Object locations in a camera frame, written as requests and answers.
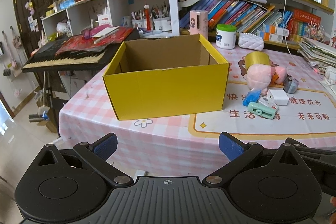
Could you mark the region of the white quilted purse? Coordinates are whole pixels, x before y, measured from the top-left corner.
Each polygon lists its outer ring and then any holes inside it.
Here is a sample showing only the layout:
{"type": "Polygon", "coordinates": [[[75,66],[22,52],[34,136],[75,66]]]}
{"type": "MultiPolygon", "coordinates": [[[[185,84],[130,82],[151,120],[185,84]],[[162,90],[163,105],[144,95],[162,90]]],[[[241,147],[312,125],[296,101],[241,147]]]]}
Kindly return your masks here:
{"type": "Polygon", "coordinates": [[[241,33],[238,39],[238,46],[249,50],[262,51],[264,49],[264,40],[254,34],[241,33]]]}

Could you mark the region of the large pink plush pig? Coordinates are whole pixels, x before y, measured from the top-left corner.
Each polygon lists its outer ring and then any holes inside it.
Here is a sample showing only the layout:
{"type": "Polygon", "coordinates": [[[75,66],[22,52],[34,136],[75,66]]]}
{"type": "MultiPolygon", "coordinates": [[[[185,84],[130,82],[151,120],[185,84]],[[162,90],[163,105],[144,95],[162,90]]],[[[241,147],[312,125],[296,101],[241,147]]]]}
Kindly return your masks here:
{"type": "Polygon", "coordinates": [[[250,90],[260,90],[261,95],[265,96],[275,68],[270,65],[254,64],[248,68],[246,74],[247,85],[250,90]]]}

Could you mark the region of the black keyboard piano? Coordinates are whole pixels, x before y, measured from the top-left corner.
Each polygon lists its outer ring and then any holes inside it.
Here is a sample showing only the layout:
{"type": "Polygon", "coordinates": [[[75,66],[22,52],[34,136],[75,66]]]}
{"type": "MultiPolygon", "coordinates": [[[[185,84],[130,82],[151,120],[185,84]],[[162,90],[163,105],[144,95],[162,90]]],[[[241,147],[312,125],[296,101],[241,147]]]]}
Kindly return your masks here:
{"type": "MultiPolygon", "coordinates": [[[[139,38],[139,32],[135,29],[125,41],[139,38]]],[[[112,61],[121,45],[121,43],[110,44],[101,52],[78,51],[56,56],[56,51],[68,39],[58,39],[42,46],[23,65],[22,71],[34,73],[47,71],[99,71],[112,61]]]]}

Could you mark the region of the mint green stapler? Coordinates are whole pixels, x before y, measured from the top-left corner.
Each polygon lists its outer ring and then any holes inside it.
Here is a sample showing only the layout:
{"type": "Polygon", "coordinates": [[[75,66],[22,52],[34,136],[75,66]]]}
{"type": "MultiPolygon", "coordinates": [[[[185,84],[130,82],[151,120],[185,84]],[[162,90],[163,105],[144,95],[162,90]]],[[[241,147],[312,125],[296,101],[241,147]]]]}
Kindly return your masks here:
{"type": "Polygon", "coordinates": [[[273,119],[276,114],[275,109],[264,106],[258,102],[250,102],[248,105],[248,111],[266,119],[273,119]]]}

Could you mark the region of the stack of papers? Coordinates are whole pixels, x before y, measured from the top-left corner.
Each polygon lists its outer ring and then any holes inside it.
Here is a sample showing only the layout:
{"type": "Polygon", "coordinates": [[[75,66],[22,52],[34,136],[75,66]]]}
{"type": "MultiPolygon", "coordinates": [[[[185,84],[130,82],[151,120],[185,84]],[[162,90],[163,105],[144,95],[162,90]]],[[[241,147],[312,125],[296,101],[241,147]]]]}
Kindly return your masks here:
{"type": "Polygon", "coordinates": [[[305,37],[298,45],[298,53],[318,74],[325,75],[328,67],[335,68],[335,48],[305,37]]]}

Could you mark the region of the white small toy device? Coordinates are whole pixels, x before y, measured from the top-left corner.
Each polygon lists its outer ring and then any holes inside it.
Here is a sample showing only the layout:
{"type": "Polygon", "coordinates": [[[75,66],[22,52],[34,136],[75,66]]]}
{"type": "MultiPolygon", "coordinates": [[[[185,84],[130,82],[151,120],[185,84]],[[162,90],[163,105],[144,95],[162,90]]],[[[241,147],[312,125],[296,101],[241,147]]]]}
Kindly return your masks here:
{"type": "Polygon", "coordinates": [[[258,103],[260,103],[260,104],[262,104],[266,107],[272,108],[275,111],[278,111],[278,109],[279,109],[279,106],[277,104],[275,104],[271,99],[268,99],[267,96],[261,96],[258,99],[258,103]]]}

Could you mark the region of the white printed desk mat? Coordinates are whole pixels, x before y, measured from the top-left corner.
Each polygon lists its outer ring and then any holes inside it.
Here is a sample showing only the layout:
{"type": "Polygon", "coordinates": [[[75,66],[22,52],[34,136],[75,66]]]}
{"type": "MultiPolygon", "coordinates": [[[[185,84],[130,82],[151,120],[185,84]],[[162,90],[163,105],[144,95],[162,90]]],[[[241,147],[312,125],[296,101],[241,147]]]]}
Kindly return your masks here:
{"type": "Polygon", "coordinates": [[[243,106],[247,92],[245,83],[230,81],[223,110],[191,115],[189,132],[198,137],[215,138],[226,131],[241,140],[335,136],[335,100],[327,92],[300,88],[289,95],[288,104],[280,106],[273,119],[260,117],[243,106]]]}

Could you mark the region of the small pink plush toy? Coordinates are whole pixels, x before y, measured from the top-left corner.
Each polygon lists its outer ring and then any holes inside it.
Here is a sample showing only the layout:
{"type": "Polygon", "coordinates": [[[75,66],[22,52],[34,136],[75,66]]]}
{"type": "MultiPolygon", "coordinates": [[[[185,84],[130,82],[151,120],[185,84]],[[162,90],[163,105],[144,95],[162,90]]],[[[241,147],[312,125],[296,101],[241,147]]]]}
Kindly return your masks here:
{"type": "Polygon", "coordinates": [[[272,83],[281,85],[287,77],[286,68],[281,66],[274,67],[274,74],[272,76],[272,83]]]}

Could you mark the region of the blue plastic bag item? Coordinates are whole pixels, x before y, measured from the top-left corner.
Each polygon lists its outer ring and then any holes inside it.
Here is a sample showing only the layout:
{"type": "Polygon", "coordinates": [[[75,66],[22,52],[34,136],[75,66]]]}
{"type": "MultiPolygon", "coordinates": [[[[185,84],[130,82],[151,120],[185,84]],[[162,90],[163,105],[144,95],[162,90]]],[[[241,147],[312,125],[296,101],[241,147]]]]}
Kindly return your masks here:
{"type": "Polygon", "coordinates": [[[251,90],[243,100],[243,105],[248,106],[251,102],[257,102],[261,96],[261,90],[251,90]]]}

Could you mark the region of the grey purple toy truck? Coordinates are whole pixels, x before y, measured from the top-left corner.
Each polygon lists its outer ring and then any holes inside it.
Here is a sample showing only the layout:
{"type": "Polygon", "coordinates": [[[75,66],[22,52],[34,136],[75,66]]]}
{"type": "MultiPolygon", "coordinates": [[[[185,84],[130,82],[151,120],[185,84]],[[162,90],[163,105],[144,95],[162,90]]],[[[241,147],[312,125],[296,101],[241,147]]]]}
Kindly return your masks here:
{"type": "Polygon", "coordinates": [[[299,82],[291,75],[287,75],[282,84],[284,91],[288,94],[294,94],[299,86],[299,82]]]}

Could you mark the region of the yellow cardboard box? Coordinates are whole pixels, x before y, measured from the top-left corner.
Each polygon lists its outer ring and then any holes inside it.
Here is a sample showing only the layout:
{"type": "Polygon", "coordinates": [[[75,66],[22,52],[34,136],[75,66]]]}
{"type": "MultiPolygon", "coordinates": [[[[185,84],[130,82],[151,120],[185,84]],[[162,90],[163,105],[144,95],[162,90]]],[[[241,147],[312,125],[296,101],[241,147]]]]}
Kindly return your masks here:
{"type": "Polygon", "coordinates": [[[230,64],[202,35],[124,41],[103,81],[118,120],[222,110],[230,64]]]}

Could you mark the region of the pink humidifier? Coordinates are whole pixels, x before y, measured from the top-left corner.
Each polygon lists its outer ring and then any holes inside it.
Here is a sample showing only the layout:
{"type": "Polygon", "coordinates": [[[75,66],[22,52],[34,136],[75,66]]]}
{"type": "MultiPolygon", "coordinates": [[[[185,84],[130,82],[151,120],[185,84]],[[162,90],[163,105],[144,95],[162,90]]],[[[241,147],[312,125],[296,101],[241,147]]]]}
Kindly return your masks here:
{"type": "Polygon", "coordinates": [[[208,38],[209,34],[209,16],[208,12],[204,10],[190,11],[189,32],[191,35],[200,34],[208,38]]]}

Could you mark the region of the white charger cube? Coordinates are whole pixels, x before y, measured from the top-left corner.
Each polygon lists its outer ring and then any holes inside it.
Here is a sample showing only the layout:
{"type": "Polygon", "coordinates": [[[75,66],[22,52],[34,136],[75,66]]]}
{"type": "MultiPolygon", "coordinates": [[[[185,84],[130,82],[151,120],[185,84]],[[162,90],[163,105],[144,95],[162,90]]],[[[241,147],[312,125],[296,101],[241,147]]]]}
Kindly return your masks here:
{"type": "Polygon", "coordinates": [[[289,97],[282,89],[269,89],[266,97],[270,102],[277,104],[278,106],[286,106],[289,102],[289,97]]]}

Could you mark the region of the yellow tape roll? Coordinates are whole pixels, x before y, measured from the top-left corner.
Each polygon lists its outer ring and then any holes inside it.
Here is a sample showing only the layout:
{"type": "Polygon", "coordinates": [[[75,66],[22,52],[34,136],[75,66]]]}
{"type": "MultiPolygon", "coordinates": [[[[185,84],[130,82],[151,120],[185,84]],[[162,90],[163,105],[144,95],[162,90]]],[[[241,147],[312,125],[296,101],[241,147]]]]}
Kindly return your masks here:
{"type": "Polygon", "coordinates": [[[254,64],[270,65],[269,56],[265,52],[250,52],[245,58],[245,69],[248,70],[254,64]]]}

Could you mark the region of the white jar green lid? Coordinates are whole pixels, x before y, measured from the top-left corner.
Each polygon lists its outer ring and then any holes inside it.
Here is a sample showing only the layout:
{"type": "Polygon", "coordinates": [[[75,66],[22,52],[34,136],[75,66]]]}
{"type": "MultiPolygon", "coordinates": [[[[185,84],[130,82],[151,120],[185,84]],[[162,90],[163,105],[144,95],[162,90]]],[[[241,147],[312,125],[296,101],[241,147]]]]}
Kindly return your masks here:
{"type": "Polygon", "coordinates": [[[236,27],[228,24],[218,24],[216,45],[225,50],[234,49],[236,45],[236,27]]]}

